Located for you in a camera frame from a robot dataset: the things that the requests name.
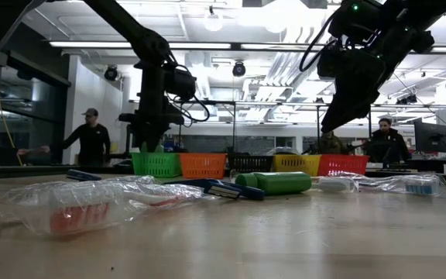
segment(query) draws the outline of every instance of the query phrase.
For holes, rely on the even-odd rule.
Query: green bottle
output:
[[[259,188],[266,195],[297,194],[312,186],[310,176],[303,172],[239,174],[235,183]]]

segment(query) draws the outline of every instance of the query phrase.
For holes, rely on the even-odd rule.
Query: blue object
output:
[[[228,191],[234,191],[235,189],[240,191],[240,195],[252,199],[255,201],[264,200],[264,191],[258,188],[253,188],[249,186],[241,186],[238,184],[229,183],[226,181],[219,181],[217,179],[193,179],[185,181],[171,181],[165,184],[184,184],[195,187],[204,188],[204,193],[206,193],[207,188],[215,188],[217,190],[227,189]]]
[[[67,171],[67,178],[76,180],[76,181],[100,181],[102,177],[95,175],[95,174],[89,174],[84,171],[79,170],[68,170]]]

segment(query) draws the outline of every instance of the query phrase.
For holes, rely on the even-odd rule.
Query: security camera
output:
[[[241,61],[235,62],[235,66],[233,66],[233,76],[240,78],[245,75],[245,66],[244,63]]]
[[[108,81],[117,81],[121,77],[120,73],[118,72],[118,66],[117,65],[109,65],[108,69],[105,72],[105,79]]]

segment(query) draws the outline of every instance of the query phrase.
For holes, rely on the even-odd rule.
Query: computer monitor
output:
[[[446,153],[446,126],[415,122],[416,150]]]

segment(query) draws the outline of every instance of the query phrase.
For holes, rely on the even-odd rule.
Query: orange object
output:
[[[365,174],[369,156],[321,155],[318,176],[331,176],[341,172]]]
[[[226,154],[180,153],[182,175],[185,178],[214,178],[225,176]]]

